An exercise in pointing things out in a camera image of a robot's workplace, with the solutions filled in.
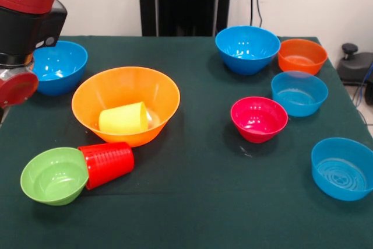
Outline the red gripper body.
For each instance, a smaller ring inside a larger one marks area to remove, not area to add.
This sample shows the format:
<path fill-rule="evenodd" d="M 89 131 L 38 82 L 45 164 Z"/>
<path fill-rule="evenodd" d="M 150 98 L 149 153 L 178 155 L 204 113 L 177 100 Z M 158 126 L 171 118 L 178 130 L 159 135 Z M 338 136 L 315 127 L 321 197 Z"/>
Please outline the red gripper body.
<path fill-rule="evenodd" d="M 1 108 L 22 104 L 38 87 L 34 63 L 20 68 L 1 68 Z"/>

